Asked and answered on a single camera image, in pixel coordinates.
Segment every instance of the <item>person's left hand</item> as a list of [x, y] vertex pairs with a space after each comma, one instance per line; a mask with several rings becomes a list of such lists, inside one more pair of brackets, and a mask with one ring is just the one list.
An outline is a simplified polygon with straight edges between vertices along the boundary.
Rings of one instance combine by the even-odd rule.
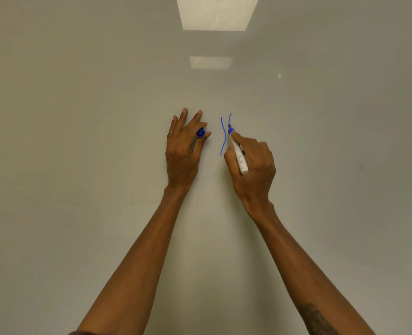
[[180, 188], [187, 193], [193, 179], [198, 173], [198, 163], [200, 161], [201, 150], [204, 142], [211, 135], [206, 132], [203, 137], [199, 137], [195, 142], [192, 153], [190, 147], [200, 128], [207, 126], [206, 122], [200, 122], [203, 112], [199, 110], [192, 120], [184, 127], [187, 118], [187, 108], [181, 112], [180, 118], [173, 117], [167, 135], [167, 175], [169, 177], [169, 187]]

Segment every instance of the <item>curved blue line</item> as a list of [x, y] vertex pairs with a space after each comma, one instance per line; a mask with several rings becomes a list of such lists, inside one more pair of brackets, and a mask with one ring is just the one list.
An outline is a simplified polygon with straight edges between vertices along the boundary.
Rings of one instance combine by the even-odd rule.
[[220, 156], [223, 153], [223, 148], [225, 147], [225, 143], [226, 143], [226, 129], [225, 129], [225, 125], [223, 124], [223, 116], [221, 117], [221, 126], [223, 127], [223, 131], [225, 132], [225, 140], [223, 141], [223, 146], [221, 146], [221, 151], [220, 151]]

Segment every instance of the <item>hand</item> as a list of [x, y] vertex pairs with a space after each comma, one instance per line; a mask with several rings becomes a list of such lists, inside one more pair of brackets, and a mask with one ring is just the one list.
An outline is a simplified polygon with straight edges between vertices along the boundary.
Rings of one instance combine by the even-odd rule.
[[176, 116], [172, 119], [172, 124], [167, 135], [167, 175], [169, 177], [169, 187], [180, 188], [185, 193], [189, 190], [193, 179], [198, 173], [198, 163], [200, 161], [201, 150], [211, 132], [198, 138], [195, 142], [192, 153], [190, 147], [195, 135], [200, 128], [207, 126], [206, 122], [200, 122], [203, 112], [199, 110], [192, 120], [184, 127], [187, 118], [187, 108], [181, 112], [180, 118]]
[[233, 131], [231, 136], [245, 151], [249, 173], [246, 175], [240, 173], [232, 144], [225, 152], [225, 161], [231, 173], [234, 190], [248, 214], [253, 217], [257, 212], [270, 206], [268, 193], [276, 175], [274, 158], [266, 142], [242, 137], [236, 131]]

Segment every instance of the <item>skin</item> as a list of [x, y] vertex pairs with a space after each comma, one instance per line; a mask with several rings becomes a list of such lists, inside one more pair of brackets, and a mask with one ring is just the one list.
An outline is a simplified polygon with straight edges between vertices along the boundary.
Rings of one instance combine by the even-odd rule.
[[[168, 184], [163, 199], [124, 260], [108, 280], [78, 331], [141, 335], [155, 298], [175, 221], [184, 197], [198, 173], [201, 150], [210, 132], [190, 146], [207, 123], [199, 111], [184, 127], [187, 109], [173, 117], [167, 136]], [[370, 327], [282, 225], [268, 198], [276, 174], [265, 142], [232, 132], [246, 154], [249, 173], [241, 175], [231, 145], [225, 153], [233, 186], [257, 225], [277, 265], [288, 293], [310, 335], [374, 335]]]

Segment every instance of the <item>person's right arm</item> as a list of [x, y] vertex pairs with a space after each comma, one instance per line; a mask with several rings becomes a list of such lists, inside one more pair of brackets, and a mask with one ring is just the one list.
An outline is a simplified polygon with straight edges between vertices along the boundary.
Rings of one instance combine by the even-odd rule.
[[367, 323], [282, 225], [268, 199], [276, 174], [265, 142], [232, 132], [245, 151], [249, 173], [241, 175], [232, 145], [225, 160], [236, 194], [254, 220], [310, 335], [374, 335]]

